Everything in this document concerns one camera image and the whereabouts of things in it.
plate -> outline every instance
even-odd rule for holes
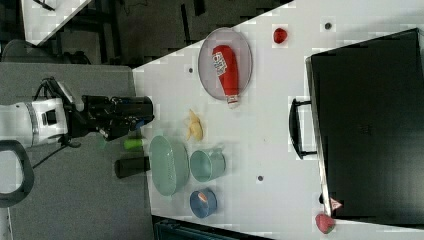
[[[226,100],[224,89],[216,75],[212,52],[216,46],[228,45],[234,51],[239,71],[239,94],[246,89],[252,74],[252,53],[244,36],[231,28],[219,28],[205,39],[199,54],[199,77],[205,90],[212,97]]]

red object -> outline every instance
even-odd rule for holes
[[[317,223],[318,229],[324,234],[330,233],[336,225],[334,219],[325,215],[324,213],[318,214],[315,217],[315,222]]]
[[[213,49],[213,63],[221,81],[228,104],[236,103],[239,94],[237,59],[233,50],[227,45],[219,45]]]
[[[275,30],[274,32],[274,42],[275,43],[282,43],[287,39],[287,32],[286,30],[282,29],[282,28],[278,28],[277,30]]]

gray floor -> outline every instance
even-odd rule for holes
[[[205,38],[220,27],[232,27],[290,0],[205,0],[206,12],[195,16],[193,0],[116,1],[124,64],[139,66]],[[186,39],[181,5],[187,11]]]
[[[0,72],[2,105],[30,101],[48,76],[82,94],[135,95],[127,67],[1,63]],[[34,171],[31,193],[11,209],[14,239],[153,239],[145,174],[119,180],[113,170],[115,160],[143,153],[124,150],[123,139],[105,143],[96,134],[77,141],[81,148],[65,149]],[[29,149],[31,163],[58,147]]]

black cable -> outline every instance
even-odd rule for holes
[[[127,15],[127,17],[130,15],[131,13],[131,8],[136,7],[136,6],[149,6],[149,2],[147,0],[145,0],[144,2],[138,2],[135,4],[131,4],[128,5],[128,8],[125,6],[125,2],[124,2],[124,11],[125,11],[125,15]]]
[[[49,155],[47,155],[45,158],[41,159],[41,161],[39,161],[37,164],[35,164],[34,166],[32,166],[32,169],[36,169],[38,166],[40,166],[43,162],[45,162],[47,159],[49,159],[51,156],[55,155],[56,153],[58,153],[59,151],[65,149],[66,147],[68,147],[68,145],[63,145],[62,147],[56,149],[54,152],[50,153]]]

